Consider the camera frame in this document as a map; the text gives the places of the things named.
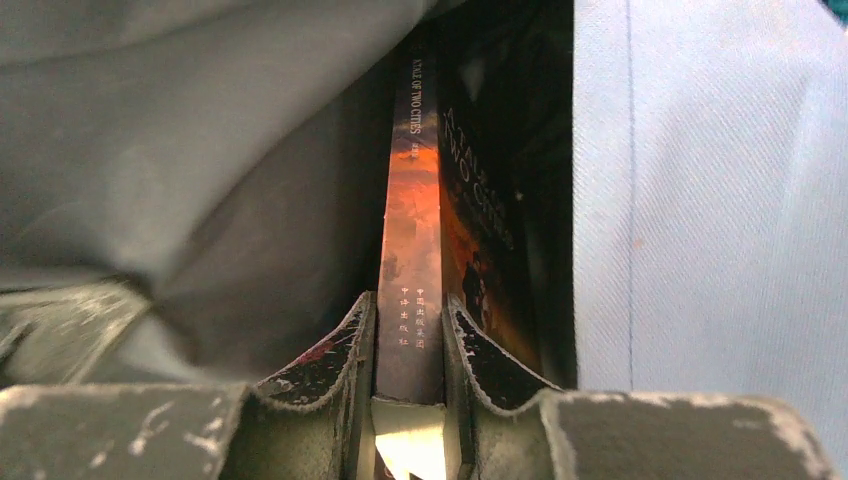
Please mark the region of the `blue grey student backpack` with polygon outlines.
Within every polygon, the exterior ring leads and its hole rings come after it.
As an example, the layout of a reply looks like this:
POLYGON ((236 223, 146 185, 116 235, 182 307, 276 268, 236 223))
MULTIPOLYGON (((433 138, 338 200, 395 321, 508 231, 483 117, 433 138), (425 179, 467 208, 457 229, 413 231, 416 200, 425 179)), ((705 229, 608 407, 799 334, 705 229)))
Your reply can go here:
POLYGON ((125 357, 261 378, 373 285, 396 45, 440 20, 521 196, 548 376, 777 396, 847 464, 825 1, 5 1, 1 275, 123 273, 125 357))

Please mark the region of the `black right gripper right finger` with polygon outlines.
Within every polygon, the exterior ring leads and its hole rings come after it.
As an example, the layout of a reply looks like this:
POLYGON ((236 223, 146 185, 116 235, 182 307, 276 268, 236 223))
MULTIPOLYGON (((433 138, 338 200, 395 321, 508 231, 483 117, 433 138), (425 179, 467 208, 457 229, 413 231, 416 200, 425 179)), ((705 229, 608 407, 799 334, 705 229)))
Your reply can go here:
POLYGON ((449 479, 553 479, 541 417, 546 394, 564 390, 489 338, 448 295, 442 312, 449 479))

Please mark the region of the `dark thick paperback book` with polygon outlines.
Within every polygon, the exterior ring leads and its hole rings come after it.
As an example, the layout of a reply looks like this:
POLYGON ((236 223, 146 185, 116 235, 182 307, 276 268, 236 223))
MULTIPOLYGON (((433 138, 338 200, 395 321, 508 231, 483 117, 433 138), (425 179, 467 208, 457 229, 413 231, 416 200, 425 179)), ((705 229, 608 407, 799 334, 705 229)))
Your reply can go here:
POLYGON ((568 1, 466 1, 399 44, 373 395, 446 403, 442 312, 577 384, 568 317, 568 1))

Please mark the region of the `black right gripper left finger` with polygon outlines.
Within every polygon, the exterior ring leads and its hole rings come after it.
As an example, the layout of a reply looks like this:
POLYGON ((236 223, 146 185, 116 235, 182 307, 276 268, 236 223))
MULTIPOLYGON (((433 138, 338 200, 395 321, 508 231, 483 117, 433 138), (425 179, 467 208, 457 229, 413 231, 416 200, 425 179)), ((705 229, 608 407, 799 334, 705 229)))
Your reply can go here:
POLYGON ((221 471, 224 479, 354 479, 374 464, 366 432, 376 295, 252 387, 221 471))

